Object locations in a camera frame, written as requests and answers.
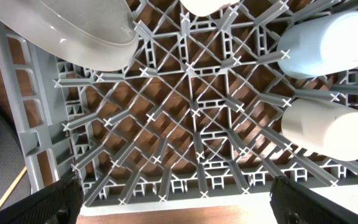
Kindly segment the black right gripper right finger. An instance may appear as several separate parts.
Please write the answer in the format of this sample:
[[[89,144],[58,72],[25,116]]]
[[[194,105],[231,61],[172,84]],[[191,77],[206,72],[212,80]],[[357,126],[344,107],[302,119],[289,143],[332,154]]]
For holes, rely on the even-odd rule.
[[[283,175],[274,178],[270,206],[279,224],[358,224],[358,214]]]

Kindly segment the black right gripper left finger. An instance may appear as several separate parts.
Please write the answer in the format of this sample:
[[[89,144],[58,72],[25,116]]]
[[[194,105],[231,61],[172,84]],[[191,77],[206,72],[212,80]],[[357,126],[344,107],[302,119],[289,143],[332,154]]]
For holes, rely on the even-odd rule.
[[[69,176],[0,211],[0,224],[76,223],[83,205],[80,178]]]

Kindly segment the wooden chopstick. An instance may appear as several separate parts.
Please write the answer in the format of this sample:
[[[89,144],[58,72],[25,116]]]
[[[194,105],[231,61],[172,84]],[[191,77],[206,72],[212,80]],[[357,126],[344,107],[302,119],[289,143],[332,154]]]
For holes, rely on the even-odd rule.
[[[12,184],[8,187],[8,189],[4,192],[4,194],[2,195],[2,197],[0,198],[0,209],[1,207],[5,204],[6,200],[9,198],[9,196],[12,194],[12,192],[14,191],[14,189],[16,188],[16,186],[18,185],[18,183],[21,181],[21,179],[23,178],[23,176],[25,175],[25,173],[27,172],[27,168],[24,167],[19,175],[14,179],[14,181],[12,182]]]

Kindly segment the cream paper cup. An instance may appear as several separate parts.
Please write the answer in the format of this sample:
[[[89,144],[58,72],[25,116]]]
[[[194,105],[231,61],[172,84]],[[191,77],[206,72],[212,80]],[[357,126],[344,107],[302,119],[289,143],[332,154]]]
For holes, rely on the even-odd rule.
[[[295,100],[282,116],[282,133],[308,151],[358,160],[358,110],[322,100]]]

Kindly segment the blue cup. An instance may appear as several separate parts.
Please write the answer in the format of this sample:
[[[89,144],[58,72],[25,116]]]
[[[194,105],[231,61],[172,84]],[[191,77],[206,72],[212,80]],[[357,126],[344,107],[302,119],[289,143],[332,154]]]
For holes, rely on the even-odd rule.
[[[314,78],[358,67],[358,11],[302,22],[289,28],[277,50],[287,50],[280,69],[296,79]]]

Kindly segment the grey plate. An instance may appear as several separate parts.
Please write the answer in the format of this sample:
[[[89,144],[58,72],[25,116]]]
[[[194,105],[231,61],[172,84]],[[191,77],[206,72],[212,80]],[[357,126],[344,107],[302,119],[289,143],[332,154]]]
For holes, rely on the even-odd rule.
[[[0,0],[0,21],[46,52],[97,71],[128,66],[139,43],[120,0]]]

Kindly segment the pink bowl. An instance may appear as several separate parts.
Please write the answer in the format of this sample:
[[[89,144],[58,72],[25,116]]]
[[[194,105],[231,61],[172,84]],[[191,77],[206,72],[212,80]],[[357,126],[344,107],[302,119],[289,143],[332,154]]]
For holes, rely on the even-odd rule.
[[[204,17],[231,6],[239,0],[180,0],[180,2],[190,13]]]

